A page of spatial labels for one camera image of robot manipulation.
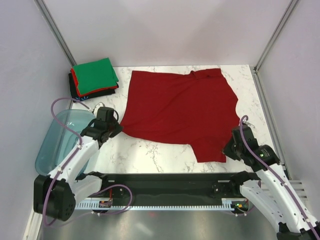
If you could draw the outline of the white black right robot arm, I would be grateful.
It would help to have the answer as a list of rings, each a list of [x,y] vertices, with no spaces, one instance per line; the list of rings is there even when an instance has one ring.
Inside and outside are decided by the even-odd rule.
[[[229,191],[249,200],[273,225],[279,240],[318,240],[320,222],[307,209],[288,180],[280,160],[268,145],[259,145],[246,124],[232,129],[223,154],[242,160],[268,188],[264,193],[246,171],[234,174]]]

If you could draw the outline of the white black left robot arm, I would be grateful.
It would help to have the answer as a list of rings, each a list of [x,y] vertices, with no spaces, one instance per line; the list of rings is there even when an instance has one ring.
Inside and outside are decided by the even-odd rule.
[[[98,108],[96,117],[80,133],[61,121],[58,124],[76,135],[77,141],[60,164],[47,175],[35,178],[33,210],[43,217],[65,222],[85,198],[94,194],[104,197],[109,193],[110,185],[99,173],[83,173],[82,170],[108,139],[122,132],[123,127],[119,124],[117,111],[105,106]]]

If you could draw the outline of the dark red t shirt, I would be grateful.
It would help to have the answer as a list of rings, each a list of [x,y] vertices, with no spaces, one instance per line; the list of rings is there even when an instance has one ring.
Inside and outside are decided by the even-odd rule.
[[[121,125],[133,138],[190,145],[199,163],[225,163],[222,150],[240,121],[237,103],[218,68],[188,74],[134,70]]]

